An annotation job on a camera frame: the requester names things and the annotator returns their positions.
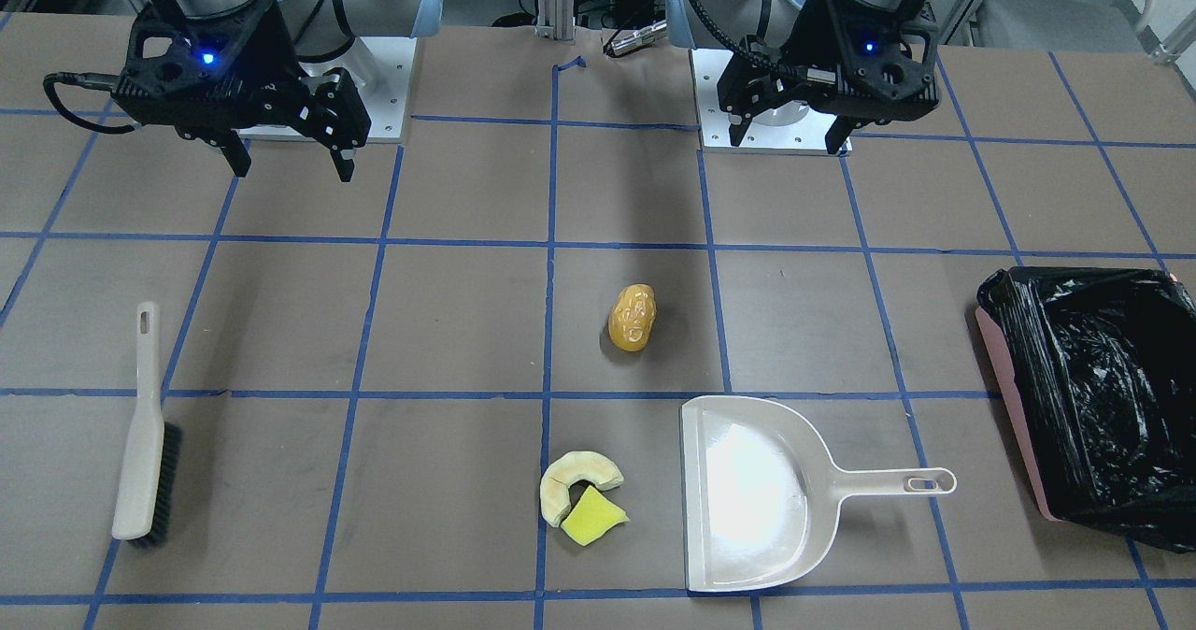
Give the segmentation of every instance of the hand brush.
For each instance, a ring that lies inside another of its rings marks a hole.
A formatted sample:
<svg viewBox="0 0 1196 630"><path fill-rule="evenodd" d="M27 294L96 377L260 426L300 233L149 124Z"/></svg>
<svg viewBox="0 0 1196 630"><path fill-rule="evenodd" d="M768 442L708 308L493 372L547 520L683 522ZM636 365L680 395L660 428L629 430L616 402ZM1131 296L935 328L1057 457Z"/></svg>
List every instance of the hand brush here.
<svg viewBox="0 0 1196 630"><path fill-rule="evenodd" d="M138 548L166 539L170 493L183 433L161 417L158 357L158 305L138 306L138 403L124 438L121 485L116 493L112 537Z"/></svg>

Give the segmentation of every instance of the brush bristles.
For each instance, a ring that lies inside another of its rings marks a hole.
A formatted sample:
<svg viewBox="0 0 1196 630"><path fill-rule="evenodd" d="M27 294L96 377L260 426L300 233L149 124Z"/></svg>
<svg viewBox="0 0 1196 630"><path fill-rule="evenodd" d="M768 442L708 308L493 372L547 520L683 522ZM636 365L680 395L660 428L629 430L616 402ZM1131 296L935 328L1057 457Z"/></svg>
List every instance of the brush bristles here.
<svg viewBox="0 0 1196 630"><path fill-rule="evenodd" d="M161 469L158 472L158 496L154 502L153 525L145 537L129 540L133 546L152 549L166 542L166 528L170 524L170 494L175 488L175 469L178 467L182 444L183 429L166 422L161 442Z"/></svg>

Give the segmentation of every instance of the dustpan handle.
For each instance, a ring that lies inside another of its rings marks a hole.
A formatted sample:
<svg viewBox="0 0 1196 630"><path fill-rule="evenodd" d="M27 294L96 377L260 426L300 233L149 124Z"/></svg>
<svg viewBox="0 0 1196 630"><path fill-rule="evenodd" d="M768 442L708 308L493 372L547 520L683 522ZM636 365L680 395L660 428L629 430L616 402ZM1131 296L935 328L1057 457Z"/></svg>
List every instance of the dustpan handle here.
<svg viewBox="0 0 1196 630"><path fill-rule="evenodd" d="M946 469L842 471L835 478L835 489L842 497L948 495L956 490L956 473Z"/></svg>

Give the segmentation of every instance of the hanging hole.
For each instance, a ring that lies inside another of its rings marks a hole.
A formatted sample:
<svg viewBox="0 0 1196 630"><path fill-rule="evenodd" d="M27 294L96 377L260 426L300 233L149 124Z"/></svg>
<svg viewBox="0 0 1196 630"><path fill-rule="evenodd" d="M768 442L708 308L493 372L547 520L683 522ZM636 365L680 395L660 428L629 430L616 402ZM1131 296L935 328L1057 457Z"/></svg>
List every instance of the hanging hole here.
<svg viewBox="0 0 1196 630"><path fill-rule="evenodd" d="M939 489L939 482L933 478L907 478L905 489L910 493L929 493Z"/></svg>

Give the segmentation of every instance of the yellow potato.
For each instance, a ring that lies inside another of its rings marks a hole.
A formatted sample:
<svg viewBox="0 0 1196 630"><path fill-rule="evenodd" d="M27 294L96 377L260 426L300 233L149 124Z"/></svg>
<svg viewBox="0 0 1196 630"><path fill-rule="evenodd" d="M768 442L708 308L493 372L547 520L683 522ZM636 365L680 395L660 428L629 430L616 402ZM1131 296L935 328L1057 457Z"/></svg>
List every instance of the yellow potato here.
<svg viewBox="0 0 1196 630"><path fill-rule="evenodd" d="M631 285L618 294L606 319L606 332L616 348L639 353L648 344L657 319L657 298L648 285Z"/></svg>

